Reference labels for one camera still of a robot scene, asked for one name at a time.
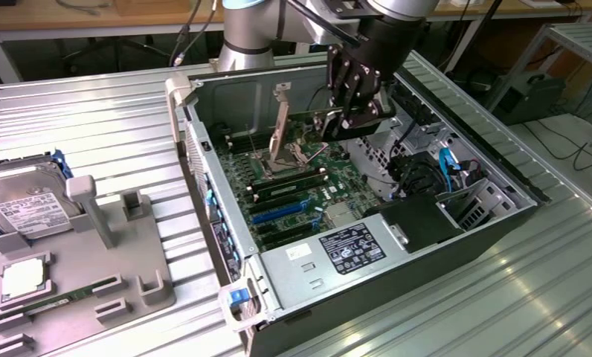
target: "green circuit board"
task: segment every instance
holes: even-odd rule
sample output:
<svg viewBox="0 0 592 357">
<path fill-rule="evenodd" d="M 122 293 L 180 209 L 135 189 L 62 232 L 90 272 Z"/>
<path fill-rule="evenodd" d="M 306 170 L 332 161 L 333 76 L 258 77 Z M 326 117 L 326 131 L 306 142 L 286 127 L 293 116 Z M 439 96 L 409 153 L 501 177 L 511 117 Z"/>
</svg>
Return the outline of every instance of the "green circuit board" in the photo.
<svg viewBox="0 0 592 357">
<path fill-rule="evenodd" d="M 302 153 L 309 158 L 322 147 L 322 143 L 300 145 Z M 268 251 L 313 234 L 336 228 L 334 222 L 338 223 L 338 221 L 333 221 L 329 214 L 326 214 L 330 206 L 345 202 L 352 217 L 358 219 L 369 208 L 381 203 L 370 186 L 362 180 L 362 174 L 358 169 L 349 159 L 342 159 L 344 148 L 340 143 L 330 143 L 329 147 L 312 159 L 308 165 L 286 169 L 273 174 L 272 177 L 268 176 L 268 169 L 260 159 L 268 152 L 268 149 L 257 149 L 253 152 L 234 154 L 226 147 L 217 148 L 224 172 L 226 173 L 253 238 L 262 251 Z M 285 206 L 278 205 L 277 209 L 270 208 L 269 210 L 252 213 L 250 210 L 254 211 L 258 205 L 265 205 L 266 203 L 272 205 L 273 202 L 280 202 L 281 199 L 270 199 L 260 204 L 254 201 L 248 187 L 252 184 L 272 182 L 276 179 L 306 173 L 317 167 L 324 167 L 326 170 L 326 180 L 324 183 L 314 188 L 300 190 L 284 197 L 284 199 L 292 199 L 293 205 L 298 205 L 298 202 L 306 202 L 306 209 L 300 213 L 289 214 L 269 222 L 254 224 L 253 218 L 258 214 L 273 212 Z"/>
</svg>

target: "warning label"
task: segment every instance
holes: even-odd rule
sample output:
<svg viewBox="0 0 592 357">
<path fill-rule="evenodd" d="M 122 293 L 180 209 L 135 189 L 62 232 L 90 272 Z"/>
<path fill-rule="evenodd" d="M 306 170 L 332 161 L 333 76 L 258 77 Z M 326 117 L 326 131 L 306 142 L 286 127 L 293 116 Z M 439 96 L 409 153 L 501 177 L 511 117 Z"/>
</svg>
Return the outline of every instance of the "warning label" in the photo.
<svg viewBox="0 0 592 357">
<path fill-rule="evenodd" d="M 322 237 L 320 242 L 342 275 L 386 258 L 364 223 Z"/>
<path fill-rule="evenodd" d="M 69 223 L 69 216 L 53 193 L 0 203 L 0 214 L 22 234 Z"/>
</svg>

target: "metal workbench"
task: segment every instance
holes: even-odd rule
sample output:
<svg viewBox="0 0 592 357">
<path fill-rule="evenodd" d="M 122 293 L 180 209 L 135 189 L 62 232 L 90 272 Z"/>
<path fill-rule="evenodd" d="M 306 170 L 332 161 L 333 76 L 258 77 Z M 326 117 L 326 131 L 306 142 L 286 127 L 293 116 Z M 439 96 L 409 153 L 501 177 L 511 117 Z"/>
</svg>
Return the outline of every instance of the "metal workbench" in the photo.
<svg viewBox="0 0 592 357">
<path fill-rule="evenodd" d="M 309 57 L 322 60 L 322 56 Z M 284 356 L 592 355 L 592 198 L 413 54 L 406 69 L 553 202 L 475 262 Z M 212 68 L 193 66 L 188 74 Z M 244 356 L 216 300 L 216 272 L 173 152 L 170 70 L 3 86 L 0 158 L 54 147 L 99 180 L 99 201 L 139 187 L 154 201 L 177 304 L 55 354 Z"/>
<path fill-rule="evenodd" d="M 497 89 L 493 90 L 493 93 L 489 96 L 487 107 L 491 111 L 497 108 L 505 93 L 515 83 L 517 75 L 528 67 L 528 64 L 532 62 L 533 57 L 539 53 L 547 40 L 552 40 L 560 48 L 571 50 L 587 62 L 592 63 L 592 22 L 587 24 L 576 23 L 544 25 L 536 34 L 535 39 L 532 39 L 528 47 L 525 48 L 524 54 L 517 60 L 517 63 L 515 63 L 508 75 L 501 80 L 501 84 L 497 86 Z M 540 69 L 548 70 L 548 67 L 544 65 Z"/>
</svg>

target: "wooden table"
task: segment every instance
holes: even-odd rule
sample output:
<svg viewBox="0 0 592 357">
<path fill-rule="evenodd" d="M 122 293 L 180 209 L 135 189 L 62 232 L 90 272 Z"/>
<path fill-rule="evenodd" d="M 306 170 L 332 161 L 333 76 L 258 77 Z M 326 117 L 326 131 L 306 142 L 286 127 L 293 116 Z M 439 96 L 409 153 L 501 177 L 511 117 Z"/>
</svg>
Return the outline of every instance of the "wooden table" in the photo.
<svg viewBox="0 0 592 357">
<path fill-rule="evenodd" d="M 592 17 L 592 0 L 579 0 L 583 6 L 583 16 L 579 21 Z M 472 40 L 481 19 L 488 13 L 493 0 L 480 6 L 469 7 L 464 16 L 471 20 L 471 26 L 463 37 L 453 58 L 447 67 L 455 67 L 463 50 Z M 192 31 L 198 31 L 208 20 L 212 3 L 204 1 Z M 464 8 L 451 4 L 440 5 L 436 12 L 429 16 L 429 21 L 457 21 L 463 15 Z M 91 16 L 78 10 L 67 9 L 55 3 L 55 0 L 18 0 L 14 7 L 0 7 L 0 78 L 5 83 L 21 81 L 15 66 L 3 50 L 5 41 L 26 39 L 66 39 L 79 37 L 130 36 L 155 33 L 177 33 L 181 25 L 189 18 L 189 13 L 157 14 L 143 16 L 119 16 L 114 7 L 99 9 L 101 15 Z M 552 9 L 535 9 L 520 0 L 504 0 L 495 19 L 519 19 L 532 17 L 567 16 L 568 10 L 564 6 Z M 216 15 L 208 30 L 222 30 L 224 14 Z"/>
</svg>

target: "motherboard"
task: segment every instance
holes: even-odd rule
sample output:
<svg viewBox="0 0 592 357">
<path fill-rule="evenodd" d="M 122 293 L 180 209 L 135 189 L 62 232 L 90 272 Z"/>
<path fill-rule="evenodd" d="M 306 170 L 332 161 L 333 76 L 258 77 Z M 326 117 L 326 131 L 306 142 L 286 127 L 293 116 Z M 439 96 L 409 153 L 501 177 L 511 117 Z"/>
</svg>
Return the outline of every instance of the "motherboard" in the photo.
<svg viewBox="0 0 592 357">
<path fill-rule="evenodd" d="M 262 251 L 340 227 L 360 218 L 381 199 L 350 161 L 342 142 L 288 147 L 306 164 L 268 167 L 268 137 L 242 138 L 242 145 L 217 148 L 250 233 Z"/>
</svg>

